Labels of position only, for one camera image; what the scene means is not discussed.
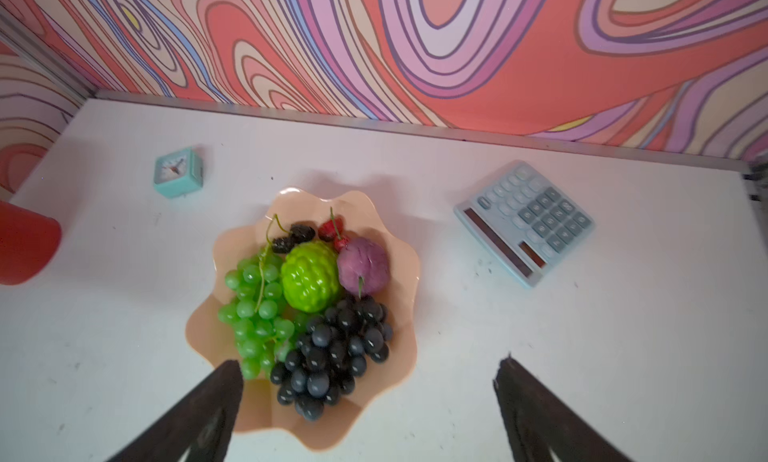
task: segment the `clock face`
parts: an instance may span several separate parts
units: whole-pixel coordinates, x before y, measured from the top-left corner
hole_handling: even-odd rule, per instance
[[[170,181],[183,177],[187,173],[187,155],[170,157],[160,165],[159,181]]]

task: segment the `red cherry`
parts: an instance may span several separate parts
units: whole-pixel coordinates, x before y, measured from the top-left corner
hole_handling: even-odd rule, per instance
[[[317,236],[321,240],[330,242],[336,238],[336,228],[333,227],[333,222],[336,222],[336,228],[339,229],[339,233],[344,231],[344,220],[341,217],[334,217],[333,220],[328,220],[317,229]]]
[[[341,252],[341,250],[347,246],[351,241],[351,238],[348,235],[342,235],[341,237],[334,238],[333,239],[333,249],[337,252]]]

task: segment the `purple fruit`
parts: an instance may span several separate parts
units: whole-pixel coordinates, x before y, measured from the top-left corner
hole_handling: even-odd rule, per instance
[[[344,247],[336,259],[339,282],[352,294],[357,294],[362,283],[362,294],[373,294],[389,284],[389,258],[374,241],[358,237]]]

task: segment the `calculator button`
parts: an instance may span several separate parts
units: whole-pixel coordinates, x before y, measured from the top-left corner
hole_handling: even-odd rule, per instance
[[[543,195],[543,194],[539,195],[538,197],[536,197],[536,201],[538,201],[538,203],[542,204],[542,207],[544,207],[544,208],[550,208],[550,207],[552,207],[552,205],[554,205],[554,202],[552,200],[550,200],[548,196]]]
[[[560,221],[563,221],[566,218],[568,218],[568,215],[565,212],[563,212],[560,207],[553,208],[552,211],[549,212],[549,214]]]
[[[537,217],[544,213],[544,207],[542,207],[542,204],[538,203],[537,201],[533,201],[528,204],[528,209],[535,213]]]
[[[515,210],[519,210],[523,206],[523,204],[517,201],[514,197],[507,197],[507,205]]]
[[[547,195],[549,198],[552,198],[552,201],[558,201],[558,200],[560,200],[560,194],[558,193],[558,191],[557,191],[557,190],[555,190],[555,189],[554,189],[554,188],[552,188],[552,187],[548,188],[547,190],[544,190],[544,193],[545,193],[545,194],[546,194],[546,195]]]
[[[500,211],[504,215],[514,215],[514,210],[512,209],[512,207],[510,207],[507,204],[499,204],[498,211]]]
[[[512,223],[514,224],[515,227],[523,229],[523,230],[528,226],[528,224],[525,223],[525,220],[523,220],[520,217],[513,217],[512,218]]]
[[[592,225],[592,220],[585,217],[581,212],[576,212],[576,215],[574,215],[574,220],[577,224],[581,225],[581,228],[586,228]]]
[[[528,236],[528,239],[535,244],[541,244],[544,241],[544,239],[539,237],[538,234],[533,230],[529,230],[525,232],[525,234]]]
[[[576,237],[577,235],[581,234],[581,227],[576,222],[569,220],[565,222],[565,227],[571,231],[571,234]]]
[[[544,181],[542,179],[533,179],[528,182],[528,188],[535,192],[540,192],[544,189]]]
[[[509,180],[509,183],[513,184],[515,187],[519,187],[520,185],[523,185],[523,181],[518,179],[514,176],[514,174],[507,177],[507,180]]]
[[[481,207],[485,208],[485,210],[489,210],[491,208],[491,201],[488,198],[478,197],[478,203]]]
[[[545,223],[550,230],[554,230],[554,228],[558,226],[558,220],[550,214],[546,214],[542,217],[542,222]]]
[[[532,223],[533,223],[533,221],[534,221],[534,220],[536,220],[536,215],[533,215],[533,212],[532,212],[532,211],[530,211],[530,210],[529,210],[529,209],[527,209],[527,208],[523,208],[522,210],[520,210],[520,211],[518,212],[518,215],[519,215],[519,216],[520,216],[520,218],[522,218],[522,219],[525,221],[525,223],[527,223],[527,224],[532,224]]]
[[[528,167],[522,166],[521,168],[515,170],[514,174],[517,175],[518,179],[520,180],[527,180],[533,176],[533,171],[531,171],[531,169]]]
[[[576,208],[574,208],[571,205],[571,202],[567,200],[563,200],[562,202],[560,202],[560,208],[562,208],[563,212],[565,212],[566,214],[570,214],[572,211],[576,210]]]
[[[542,245],[542,247],[541,247],[541,249],[540,249],[540,250],[542,251],[542,254],[543,254],[543,255],[544,255],[546,258],[548,258],[548,259],[550,259],[550,260],[551,260],[551,259],[552,259],[552,257],[554,257],[554,252],[553,252],[553,251],[552,251],[552,249],[549,247],[549,245]]]
[[[549,227],[547,227],[546,225],[544,225],[540,221],[535,221],[531,225],[531,228],[533,228],[536,231],[536,233],[539,234],[542,237],[546,236],[546,234],[549,233]]]
[[[503,179],[501,183],[506,191],[514,191],[514,185],[509,183],[509,180]]]
[[[547,239],[547,243],[550,247],[554,249],[557,253],[562,252],[565,250],[565,242],[563,242],[560,237],[556,235],[552,235],[550,238]]]
[[[566,244],[570,244],[574,240],[571,232],[568,231],[566,227],[560,227],[556,233],[558,234],[558,237],[562,238],[563,242]]]

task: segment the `red cup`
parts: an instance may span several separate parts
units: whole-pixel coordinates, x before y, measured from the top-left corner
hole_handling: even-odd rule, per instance
[[[21,284],[37,275],[60,241],[56,220],[0,201],[0,284]]]

